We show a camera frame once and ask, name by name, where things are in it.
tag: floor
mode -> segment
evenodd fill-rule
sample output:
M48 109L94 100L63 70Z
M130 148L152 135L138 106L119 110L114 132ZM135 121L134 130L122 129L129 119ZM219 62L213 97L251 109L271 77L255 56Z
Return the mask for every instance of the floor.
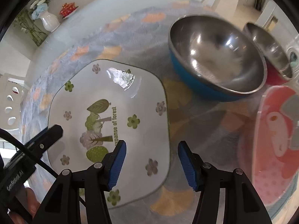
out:
M253 7L238 4L235 14L230 22L237 26L239 29L243 30L243 27L247 22L255 23L261 13L261 11L258 11Z

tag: bowl rim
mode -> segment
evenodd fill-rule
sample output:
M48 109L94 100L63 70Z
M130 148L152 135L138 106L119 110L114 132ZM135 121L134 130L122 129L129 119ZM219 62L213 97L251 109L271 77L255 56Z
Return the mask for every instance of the bowl rim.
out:
M213 83L212 81L210 81L209 79L205 78L204 76L201 76L199 77L198 75L196 75L188 66L186 66L187 63L182 63L182 61L185 61L185 59L183 59L181 57L181 55L177 52L176 48L174 47L173 43L172 43L172 40L171 40L171 36L170 36L170 32L171 32L171 29L173 27L173 25L179 21L179 20L182 20L184 18L188 18L188 17L209 17L209 18L215 18L215 19L218 19L218 20L221 20L221 21L224 21L228 24L230 24L231 26L233 26L235 29L237 29L241 34L243 34L249 41L249 43L251 43L254 48L256 48L257 52L259 53L260 55L260 58L261 58L261 61L263 63L263 67L264 67L264 77L263 77L263 80L261 82L261 84L254 90L252 91L248 91L248 92L239 92L239 91L236 91L236 90L232 90L232 89L229 89L229 88L226 88L226 87L223 87L221 86L220 84L217 84L217 83ZM216 90L216 91L220 91L222 93L225 93L225 94L228 94L228 95L231 95L231 96L246 96L246 95L250 95L252 93L255 93L257 92L258 90L260 90L266 83L266 79L267 79L267 65L266 65L266 60L264 58L264 55L262 54L261 50L259 49L259 47L257 47L255 45L255 43L249 38L249 36L247 34L245 34L244 32L242 32L240 29L238 29L236 26L234 26L232 23L228 22L227 20L225 19L222 19L222 18L219 18L217 16L212 16L212 15L200 15L200 14L191 14L191 15L184 15L180 18L178 18L177 20L175 20L172 25L170 26L170 29L168 31L168 46L170 47L170 50L172 53L174 53L174 55L176 56L176 58L178 59L179 63L185 68L185 70L187 70L188 73L190 73L191 76L193 76L195 79L197 79L198 81L208 85L209 87L211 87L212 89Z
M250 25L253 25L254 27L258 27L259 29L261 29L261 30L263 30L264 32L266 32L277 44L278 44L278 46L279 46L279 48L283 51L283 53L285 54L285 56L286 56L286 58L287 58L287 60L289 60L288 59L288 56L287 56L287 54L286 54L286 52L285 52L285 50L283 49L283 47L278 43L278 41L270 34L270 33L268 33L266 30L264 30L264 28L262 28L262 27L260 27L260 26L258 26L258 25L256 25L256 24L254 24L254 23L252 23L252 22L247 22L245 25L244 25L244 28L243 28L243 31L246 33L246 34L248 34L248 35L252 35L252 33L251 33L251 31L250 31L250 29L248 28L248 24L250 24ZM260 51L262 51L261 50L261 48L260 48L260 46L256 43L256 42L254 42L255 43L255 45L260 49ZM271 63L271 65L277 70L277 72L279 73L279 76L283 79L283 80L285 80L285 81L290 81L292 78L293 78L293 70L292 70L292 68L291 68L291 65L290 65L290 62L284 67L284 68L286 68L286 67L290 67L291 68L291 72L292 72L292 77L291 78L289 78L285 73L283 73L282 72L282 70L279 70L273 63L272 63L272 60L270 60L270 58L268 57L268 56L266 56L266 55L264 55L264 57L266 57L267 59L268 59L268 61Z

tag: brown flower print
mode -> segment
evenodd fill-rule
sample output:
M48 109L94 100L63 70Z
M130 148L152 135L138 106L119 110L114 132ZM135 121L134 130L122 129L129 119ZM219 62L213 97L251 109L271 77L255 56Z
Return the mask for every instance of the brown flower print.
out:
M70 164L70 158L66 155L63 155L62 158L60 158L60 161L63 166Z
M63 117L65 117L66 120L69 120L72 118L71 116L71 111L66 111L63 115Z
M145 166L145 169L147 170L147 175L151 176L152 174L158 173L158 162L155 160L153 161L151 158L149 158L149 163Z
M93 65L92 71L95 72L95 74L98 74L101 68L99 67L99 64Z
M156 112L161 116L166 111L164 101L157 103Z

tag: white flower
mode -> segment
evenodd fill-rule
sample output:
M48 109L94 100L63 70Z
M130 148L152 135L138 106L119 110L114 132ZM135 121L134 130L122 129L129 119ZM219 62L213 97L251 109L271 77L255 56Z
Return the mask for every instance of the white flower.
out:
M40 0L37 5L39 6L40 4L43 4L45 1L46 0Z
M34 8L34 6L35 6L38 2L39 2L39 0L35 0L35 1L31 4L30 9Z

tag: black cable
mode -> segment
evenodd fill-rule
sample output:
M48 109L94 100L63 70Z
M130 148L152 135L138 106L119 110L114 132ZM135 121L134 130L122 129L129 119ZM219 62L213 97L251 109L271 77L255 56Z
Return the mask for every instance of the black cable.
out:
M36 157L31 151L29 151L21 142L19 142L16 138L14 138L6 130L3 130L0 128L0 137L4 140L10 142L11 144L13 144L16 148L18 148L25 155L27 155L29 158L31 158L35 163L37 163L39 166L41 166L46 171L48 171L51 175L53 175L54 178L58 177L58 174L51 167L49 167L41 159ZM79 200L85 206L85 201L81 197L79 197Z

